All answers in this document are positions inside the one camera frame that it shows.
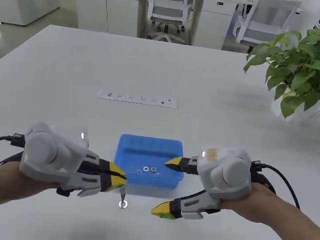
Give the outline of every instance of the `gray floor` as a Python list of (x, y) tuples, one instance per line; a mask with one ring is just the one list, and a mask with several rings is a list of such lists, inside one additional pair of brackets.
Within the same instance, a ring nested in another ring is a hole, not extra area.
[[(41, 17), (27, 26), (13, 24), (0, 25), (0, 58), (11, 52), (13, 49), (24, 43), (36, 33), (48, 25), (58, 25), (70, 28), (78, 28), (77, 12), (74, 0), (60, 0), (61, 7)], [(225, 51), (246, 53), (248, 47), (237, 44), (232, 35), (228, 35), (222, 48)]]

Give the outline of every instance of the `electrical outlet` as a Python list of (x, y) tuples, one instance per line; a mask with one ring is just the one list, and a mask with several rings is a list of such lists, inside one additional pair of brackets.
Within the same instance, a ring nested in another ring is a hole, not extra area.
[(125, 94), (125, 93), (118, 93), (118, 92), (115, 93), (112, 91), (108, 91), (105, 93), (103, 90), (99, 91), (98, 96), (100, 99), (106, 99), (106, 100), (151, 105), (151, 106), (158, 106), (158, 107), (164, 107), (164, 108), (174, 108), (174, 109), (178, 108), (177, 102), (173, 98), (148, 97), (148, 96)]

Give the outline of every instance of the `potted plant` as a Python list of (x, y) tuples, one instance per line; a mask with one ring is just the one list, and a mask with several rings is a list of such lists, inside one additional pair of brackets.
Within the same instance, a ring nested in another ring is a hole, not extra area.
[(255, 47), (247, 56), (246, 73), (251, 66), (269, 64), (265, 83), (275, 88), (272, 110), (289, 122), (300, 122), (318, 112), (320, 100), (320, 29), (310, 29), (306, 37), (290, 31), (269, 43)]

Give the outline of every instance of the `human hand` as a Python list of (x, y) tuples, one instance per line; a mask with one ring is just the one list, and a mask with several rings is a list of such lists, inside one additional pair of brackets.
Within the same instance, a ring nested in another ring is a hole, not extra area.
[(41, 182), (27, 177), (20, 172), (19, 166), (20, 162), (17, 161), (0, 166), (0, 204), (59, 187), (57, 183)]
[(253, 183), (250, 195), (237, 200), (223, 200), (221, 208), (233, 210), (251, 222), (268, 224), (269, 216), (273, 214), (272, 207), (279, 201), (283, 202), (267, 187)]

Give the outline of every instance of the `drawer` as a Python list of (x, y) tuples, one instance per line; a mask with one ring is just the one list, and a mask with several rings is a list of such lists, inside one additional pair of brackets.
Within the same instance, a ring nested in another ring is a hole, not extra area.
[(202, 11), (233, 15), (237, 4), (231, 1), (223, 1), (223, 5), (217, 5), (217, 0), (204, 0)]

